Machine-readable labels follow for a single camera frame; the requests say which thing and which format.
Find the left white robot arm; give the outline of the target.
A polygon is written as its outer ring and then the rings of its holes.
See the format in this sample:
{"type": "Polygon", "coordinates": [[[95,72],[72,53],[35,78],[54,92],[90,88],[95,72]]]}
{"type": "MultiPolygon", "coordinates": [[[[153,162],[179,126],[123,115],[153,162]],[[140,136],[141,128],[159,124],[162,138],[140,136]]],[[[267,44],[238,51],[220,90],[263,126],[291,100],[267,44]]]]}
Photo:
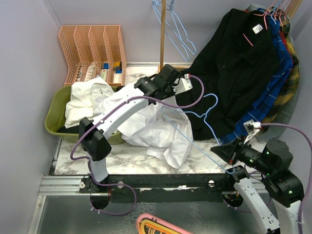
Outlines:
{"type": "Polygon", "coordinates": [[[108,172],[106,157],[112,150],[109,137],[127,119],[150,103],[156,104],[175,95],[174,88],[181,73],[173,66],[166,64],[158,74],[139,78],[132,85],[123,87],[117,94],[121,95],[110,110],[105,111],[93,120],[83,118],[79,124],[79,143],[90,157],[90,172],[93,174],[91,187],[96,192],[106,190],[108,172]]]}

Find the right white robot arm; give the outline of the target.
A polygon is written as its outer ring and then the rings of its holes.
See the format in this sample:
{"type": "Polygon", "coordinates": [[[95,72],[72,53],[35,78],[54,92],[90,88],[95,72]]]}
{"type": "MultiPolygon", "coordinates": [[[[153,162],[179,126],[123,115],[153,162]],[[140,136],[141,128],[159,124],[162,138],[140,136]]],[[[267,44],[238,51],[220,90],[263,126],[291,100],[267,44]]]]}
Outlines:
{"type": "Polygon", "coordinates": [[[275,205],[277,217],[254,188],[245,168],[234,167],[224,178],[225,187],[230,191],[236,190],[243,198],[263,234],[303,233],[299,208],[304,190],[300,179],[289,170],[293,155],[285,142],[269,140],[259,152],[237,138],[229,144],[212,147],[211,152],[230,165],[240,161],[263,174],[261,181],[275,205]]]}

